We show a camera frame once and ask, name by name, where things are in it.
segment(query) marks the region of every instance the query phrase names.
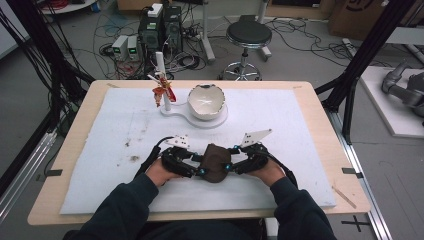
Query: power supply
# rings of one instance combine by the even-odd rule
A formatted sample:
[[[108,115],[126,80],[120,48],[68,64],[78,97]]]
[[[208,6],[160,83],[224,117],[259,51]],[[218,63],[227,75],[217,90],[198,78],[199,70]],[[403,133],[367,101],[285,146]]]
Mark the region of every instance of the power supply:
[[[128,55],[130,56],[130,61],[140,61],[140,48],[137,36],[128,37]]]
[[[125,61],[128,57],[128,36],[121,35],[112,44],[112,50],[117,61]]]

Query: gray floor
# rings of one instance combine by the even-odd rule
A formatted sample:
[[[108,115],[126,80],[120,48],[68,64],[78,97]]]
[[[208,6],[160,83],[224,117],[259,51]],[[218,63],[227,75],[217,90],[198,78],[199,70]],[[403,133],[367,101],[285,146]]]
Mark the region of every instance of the gray floor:
[[[74,49],[80,63],[96,79],[105,79],[102,73],[107,71],[106,64],[98,58],[103,70],[87,51],[95,51],[104,43],[113,42],[113,38],[102,38],[106,33],[115,30],[103,27],[104,25],[123,26],[122,33],[134,31],[138,24],[138,16],[122,15],[116,11],[112,4],[101,13],[92,13],[88,9],[60,17],[64,31]],[[219,26],[212,35],[223,36],[226,28],[223,18],[211,20],[211,26]],[[327,47],[330,43],[341,43],[338,37],[329,36],[326,23],[307,22],[306,31],[321,38],[319,43]],[[263,73],[264,80],[291,80],[309,81],[318,87],[339,76],[345,69],[331,61],[323,59],[308,51],[299,51],[287,46],[300,49],[310,49],[313,39],[307,38],[301,32],[283,33],[282,38],[274,33],[269,45],[273,56],[264,62],[256,53],[251,53],[249,61],[255,63]],[[222,38],[211,39],[212,48],[217,60],[212,65],[207,65],[200,71],[186,70],[175,73],[175,78],[191,79],[216,79],[222,69],[240,57],[241,49],[228,43]],[[423,65],[416,61],[409,53],[397,48],[401,46],[385,46],[376,57],[376,60],[397,65],[402,59],[408,59],[415,68]],[[319,52],[320,55],[331,58],[341,65],[349,63],[346,59],[336,58],[330,51]],[[25,144],[29,136],[38,126],[48,111],[47,90],[41,84],[32,66],[19,51],[13,51],[0,60],[0,131],[1,131],[1,161],[0,173],[6,170],[10,162]],[[0,239],[61,239],[69,229],[78,229],[81,225],[60,226],[30,226],[27,216],[40,191],[43,183],[36,181],[36,176],[41,174],[47,160],[62,142],[59,138],[54,149],[46,157],[34,179],[28,184],[5,221],[0,225]],[[422,139],[392,137],[366,94],[361,84],[358,84],[355,99],[354,117],[352,122],[352,141],[356,154],[364,169],[364,173],[371,185],[372,191],[380,206],[383,216],[388,224],[393,239],[424,239],[424,148]],[[368,223],[365,215],[357,215],[359,222]],[[335,234],[339,239],[374,239],[370,226],[361,225],[358,228],[353,224],[343,224],[343,221],[353,222],[352,215],[329,216]]]

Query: ceramic bowl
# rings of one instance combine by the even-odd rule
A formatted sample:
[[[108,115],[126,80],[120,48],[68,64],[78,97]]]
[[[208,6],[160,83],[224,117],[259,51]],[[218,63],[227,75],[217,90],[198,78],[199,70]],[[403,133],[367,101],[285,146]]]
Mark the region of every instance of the ceramic bowl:
[[[224,107],[225,96],[221,88],[214,84],[197,85],[188,95],[191,114],[201,120],[217,118]]]

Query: stool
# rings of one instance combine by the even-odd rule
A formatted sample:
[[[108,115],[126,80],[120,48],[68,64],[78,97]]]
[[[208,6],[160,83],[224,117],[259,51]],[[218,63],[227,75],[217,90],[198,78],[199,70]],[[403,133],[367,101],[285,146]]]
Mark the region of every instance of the stool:
[[[249,49],[260,49],[271,42],[271,30],[256,21],[238,21],[227,29],[227,39],[236,46],[243,47],[240,62],[231,63],[218,76],[219,80],[262,80],[262,75],[255,66],[246,62]]]

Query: black pole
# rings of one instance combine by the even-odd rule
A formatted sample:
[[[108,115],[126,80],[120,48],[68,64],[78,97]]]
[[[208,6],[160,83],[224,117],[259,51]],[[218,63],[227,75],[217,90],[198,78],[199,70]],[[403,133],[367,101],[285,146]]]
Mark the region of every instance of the black pole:
[[[333,88],[329,97],[323,101],[323,107],[330,111],[337,112],[340,104],[347,98],[342,133],[349,144],[351,144],[350,127],[356,84],[414,2],[414,0],[391,0],[345,72],[339,78],[315,90],[317,94],[320,94]]]

